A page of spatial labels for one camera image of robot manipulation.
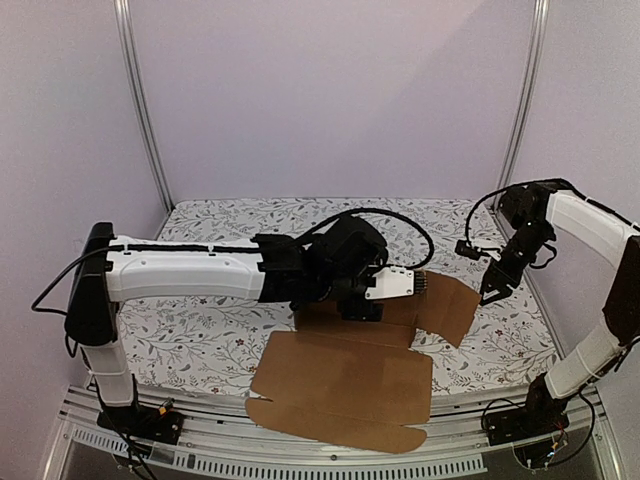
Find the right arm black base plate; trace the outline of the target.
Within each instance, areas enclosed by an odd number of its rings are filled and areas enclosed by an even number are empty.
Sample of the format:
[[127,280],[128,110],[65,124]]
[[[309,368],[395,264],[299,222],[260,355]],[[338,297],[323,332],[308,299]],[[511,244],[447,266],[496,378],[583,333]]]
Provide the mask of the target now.
[[566,429],[569,419],[565,413],[530,414],[524,407],[486,413],[481,427],[491,446],[518,442]]

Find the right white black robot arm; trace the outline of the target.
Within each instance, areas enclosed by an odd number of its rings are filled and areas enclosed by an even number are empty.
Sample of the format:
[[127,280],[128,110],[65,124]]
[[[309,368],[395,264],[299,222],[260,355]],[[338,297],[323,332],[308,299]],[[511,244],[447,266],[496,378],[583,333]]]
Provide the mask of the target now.
[[520,182],[492,195],[513,234],[504,246],[481,245],[471,236],[463,241],[474,257],[490,260],[480,286],[481,306],[511,297],[526,270],[545,269],[548,264],[538,254],[542,249],[555,253],[560,232],[596,256],[584,267],[558,267],[560,277],[553,284],[559,293],[543,289],[559,317],[575,324],[585,314],[594,325],[530,384],[516,422],[524,435],[537,436],[582,388],[618,371],[639,343],[639,226],[561,178]]

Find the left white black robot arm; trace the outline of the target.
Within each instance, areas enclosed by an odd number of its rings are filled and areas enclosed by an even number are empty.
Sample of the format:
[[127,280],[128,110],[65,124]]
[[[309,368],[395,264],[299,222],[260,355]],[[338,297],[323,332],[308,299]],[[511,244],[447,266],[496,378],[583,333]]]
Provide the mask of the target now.
[[222,296],[294,306],[335,299],[365,303],[388,259],[387,242],[368,222],[349,214],[292,238],[258,234],[226,245],[149,242],[117,236],[109,222],[93,226],[80,257],[33,301],[44,299],[66,276],[69,300],[60,314],[68,339],[84,355],[102,412],[128,434],[141,433],[152,411],[140,405],[118,333],[121,304],[171,296]]

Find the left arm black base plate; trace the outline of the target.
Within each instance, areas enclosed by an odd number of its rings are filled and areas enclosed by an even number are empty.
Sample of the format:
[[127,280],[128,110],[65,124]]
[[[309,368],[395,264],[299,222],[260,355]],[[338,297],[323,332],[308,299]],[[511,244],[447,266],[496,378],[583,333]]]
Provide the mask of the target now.
[[101,408],[97,425],[136,438],[176,445],[185,416],[173,409],[166,413],[160,407],[132,404],[127,407]]

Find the brown cardboard box sheet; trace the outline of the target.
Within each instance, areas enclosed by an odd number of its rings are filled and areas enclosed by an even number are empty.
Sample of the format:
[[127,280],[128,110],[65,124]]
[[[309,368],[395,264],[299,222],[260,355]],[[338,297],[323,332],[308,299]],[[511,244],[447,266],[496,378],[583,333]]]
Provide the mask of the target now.
[[433,360],[412,350],[417,331],[457,348],[480,295],[429,272],[424,292],[385,300],[378,322],[344,319],[334,302],[305,306],[292,331],[270,334],[245,402],[250,419],[276,432],[399,454],[427,438]]

